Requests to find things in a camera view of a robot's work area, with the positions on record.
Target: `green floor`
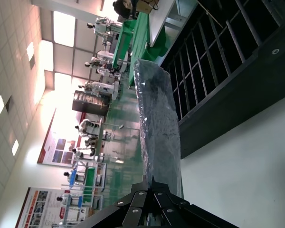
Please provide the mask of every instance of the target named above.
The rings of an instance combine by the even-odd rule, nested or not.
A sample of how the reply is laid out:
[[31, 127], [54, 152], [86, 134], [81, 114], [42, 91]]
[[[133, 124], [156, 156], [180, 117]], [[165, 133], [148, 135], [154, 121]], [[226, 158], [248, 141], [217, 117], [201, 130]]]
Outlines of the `green floor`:
[[104, 130], [110, 133], [105, 141], [105, 156], [118, 157], [124, 162], [120, 164], [115, 162], [115, 158], [104, 158], [107, 163], [105, 189], [102, 193], [104, 207], [130, 193], [131, 184], [143, 180], [138, 103], [135, 91], [128, 89], [128, 80], [128, 76], [123, 78], [122, 96], [120, 100], [113, 101], [106, 118], [106, 123], [124, 124], [124, 128], [103, 125]]

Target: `black metal shelf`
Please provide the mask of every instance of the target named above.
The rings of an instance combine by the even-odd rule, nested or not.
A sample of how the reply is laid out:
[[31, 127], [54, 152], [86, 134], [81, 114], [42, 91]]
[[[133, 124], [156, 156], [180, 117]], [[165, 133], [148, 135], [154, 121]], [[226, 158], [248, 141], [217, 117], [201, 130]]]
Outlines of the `black metal shelf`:
[[162, 64], [182, 158], [285, 97], [285, 2], [220, 2], [223, 28], [197, 7]]

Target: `ceiling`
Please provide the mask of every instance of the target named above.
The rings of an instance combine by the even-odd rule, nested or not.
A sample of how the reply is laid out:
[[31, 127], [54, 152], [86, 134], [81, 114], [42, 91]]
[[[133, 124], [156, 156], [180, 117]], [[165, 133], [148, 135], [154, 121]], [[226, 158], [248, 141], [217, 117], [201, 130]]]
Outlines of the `ceiling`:
[[[45, 83], [39, 67], [41, 41], [39, 8], [29, 0], [0, 0], [0, 96], [13, 104], [0, 113], [0, 199], [43, 94]], [[33, 42], [35, 65], [27, 47]], [[15, 141], [18, 152], [12, 154]]]
[[[77, 0], [77, 4], [88, 8], [93, 7], [94, 11], [99, 11], [103, 7], [103, 0]], [[102, 39], [93, 33], [92, 29], [86, 27], [86, 21], [75, 20], [74, 46], [68, 47], [58, 44], [54, 41], [53, 34], [53, 12], [48, 9], [40, 9], [42, 39], [53, 43], [54, 71], [46, 72], [47, 88], [54, 89], [55, 73], [62, 73], [72, 77], [72, 88], [78, 88], [78, 85], [85, 81], [107, 82], [109, 79], [101, 77], [96, 71], [85, 67], [84, 63], [90, 61], [91, 57], [96, 56], [97, 52], [104, 50]]]

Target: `bulletin board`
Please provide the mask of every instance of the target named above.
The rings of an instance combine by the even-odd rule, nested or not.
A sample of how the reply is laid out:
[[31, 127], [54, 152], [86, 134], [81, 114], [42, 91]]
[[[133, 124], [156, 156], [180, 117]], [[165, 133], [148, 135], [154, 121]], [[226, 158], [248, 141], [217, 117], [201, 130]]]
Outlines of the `bulletin board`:
[[75, 128], [83, 119], [99, 121], [100, 116], [73, 110], [56, 109], [44, 139], [38, 164], [72, 167], [73, 148], [84, 147]]
[[[57, 197], [69, 190], [28, 188], [15, 228], [52, 228], [65, 215], [65, 208]], [[76, 219], [77, 211], [69, 211], [67, 219]]]

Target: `plastic-wrapped package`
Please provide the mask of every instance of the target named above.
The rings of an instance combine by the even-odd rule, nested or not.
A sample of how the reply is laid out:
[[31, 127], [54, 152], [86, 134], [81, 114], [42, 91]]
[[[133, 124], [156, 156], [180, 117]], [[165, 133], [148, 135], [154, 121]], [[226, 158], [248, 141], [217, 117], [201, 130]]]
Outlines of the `plastic-wrapped package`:
[[180, 132], [169, 73], [151, 61], [137, 60], [134, 79], [144, 174], [149, 184], [154, 176], [181, 197]]

